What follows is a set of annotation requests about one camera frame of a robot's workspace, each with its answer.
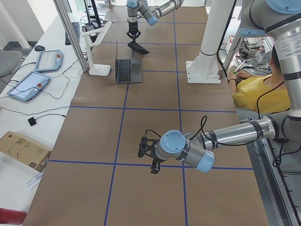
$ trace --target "computer mouse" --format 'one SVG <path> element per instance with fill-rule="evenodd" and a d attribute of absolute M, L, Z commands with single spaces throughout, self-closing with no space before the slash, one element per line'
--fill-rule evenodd
<path fill-rule="evenodd" d="M 45 50 L 45 47 L 44 46 L 40 46 L 40 45 L 37 45 L 34 50 L 40 52 L 40 51 L 44 51 Z"/>

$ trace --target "person's hand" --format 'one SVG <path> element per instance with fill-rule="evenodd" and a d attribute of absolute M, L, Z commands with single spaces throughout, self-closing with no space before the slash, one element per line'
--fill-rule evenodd
<path fill-rule="evenodd" d="M 230 79 L 235 79 L 236 80 L 236 75 L 233 72 L 228 72 L 227 78 L 228 78 L 228 80 L 230 80 Z"/>
<path fill-rule="evenodd" d="M 252 75 L 251 74 L 249 74 L 248 72 L 246 72 L 246 71 L 238 71 L 238 72 L 236 72 L 236 76 L 237 77 L 239 77 L 239 78 L 241 78 L 241 79 L 248 79 L 248 78 L 250 78 Z"/>

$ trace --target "keyboard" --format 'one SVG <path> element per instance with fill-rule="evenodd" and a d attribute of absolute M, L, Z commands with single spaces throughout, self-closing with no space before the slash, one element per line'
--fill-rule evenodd
<path fill-rule="evenodd" d="M 118 70 L 118 81 L 131 81 L 131 60 L 120 60 Z"/>
<path fill-rule="evenodd" d="M 74 32 L 75 32 L 75 35 L 77 37 L 77 39 L 79 40 L 79 34 L 80 34 L 80 31 L 79 31 L 79 22 L 72 22 L 72 27 L 74 29 Z M 71 42 L 70 42 L 70 39 L 67 35 L 67 32 L 65 33 L 65 45 L 71 45 Z"/>

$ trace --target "red object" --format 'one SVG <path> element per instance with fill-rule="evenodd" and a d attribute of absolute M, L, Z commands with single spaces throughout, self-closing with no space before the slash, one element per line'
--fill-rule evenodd
<path fill-rule="evenodd" d="M 26 215 L 23 211 L 0 208 L 0 224 L 21 225 Z"/>

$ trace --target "white table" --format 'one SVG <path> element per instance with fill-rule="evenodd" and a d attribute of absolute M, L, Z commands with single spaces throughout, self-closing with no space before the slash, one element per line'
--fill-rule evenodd
<path fill-rule="evenodd" d="M 79 22 L 81 16 L 82 15 L 79 14 L 70 14 L 70 19 L 72 22 Z M 65 31 L 60 17 L 58 16 L 37 44 L 44 46 L 46 50 L 60 49 L 63 52 L 64 58 L 62 67 L 56 72 L 47 73 L 47 75 L 50 77 L 56 77 L 57 75 L 61 74 L 77 60 L 72 46 L 66 46 L 64 44 L 64 40 Z M 82 50 L 85 49 L 85 43 L 82 37 L 80 38 L 80 46 Z M 36 62 L 38 54 L 38 52 L 32 50 L 23 64 Z M 28 65 L 21 68 L 13 77 L 13 80 L 21 80 L 27 75 L 27 73 L 34 70 L 34 67 L 34 65 Z M 28 103 L 18 101 L 12 97 L 2 98 L 0 99 L 0 107 L 31 114 L 42 112 L 47 109 L 56 109 L 63 106 L 69 106 L 80 81 L 81 74 L 82 70 L 78 62 L 76 62 L 71 69 L 65 72 L 65 76 L 70 79 L 70 82 L 62 98 L 58 100 L 53 99 L 49 94 L 39 93 Z M 57 78 L 50 80 L 49 84 L 43 89 L 43 91 L 49 92 L 54 97 L 60 97 L 67 82 L 68 79 L 63 75 L 60 75 Z M 11 87 L 7 86 L 0 94 L 0 97 L 7 96 L 6 92 L 10 88 Z M 66 115 L 68 109 L 69 108 L 66 107 L 31 116 L 2 109 L 0 110 L 0 137 L 2 137 L 8 131 L 20 132 L 53 148 L 62 127 L 64 117 L 48 115 L 39 119 L 37 124 L 34 126 L 30 126 L 27 120 L 31 117 L 37 118 L 48 113 Z M 30 167 L 25 166 L 17 160 L 14 160 L 13 158 L 0 152 L 0 207 L 27 212 L 38 187 L 35 186 L 33 189 L 30 189 L 27 185 L 27 182 L 38 174 L 39 172 L 36 170 L 31 169 Z"/>

